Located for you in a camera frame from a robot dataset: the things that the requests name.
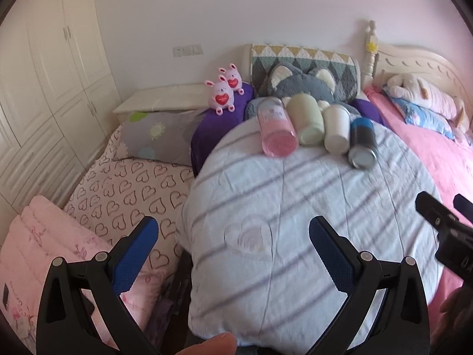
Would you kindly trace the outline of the person's right hand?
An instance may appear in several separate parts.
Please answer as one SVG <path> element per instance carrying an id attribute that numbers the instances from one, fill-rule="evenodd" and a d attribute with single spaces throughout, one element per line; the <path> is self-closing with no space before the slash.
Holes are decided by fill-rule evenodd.
<path id="1" fill-rule="evenodd" d="M 430 340 L 432 349 L 446 345 L 472 322 L 472 288 L 468 285 L 457 288 L 440 305 L 439 312 L 441 317 Z"/>

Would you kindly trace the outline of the person's left hand thumb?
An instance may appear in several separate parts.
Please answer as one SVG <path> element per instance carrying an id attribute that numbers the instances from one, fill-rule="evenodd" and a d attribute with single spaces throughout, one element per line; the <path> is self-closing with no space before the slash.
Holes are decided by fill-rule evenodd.
<path id="1" fill-rule="evenodd" d="M 235 355 L 237 341 L 230 333 L 221 333 L 200 344 L 191 345 L 182 349 L 177 355 Z"/>

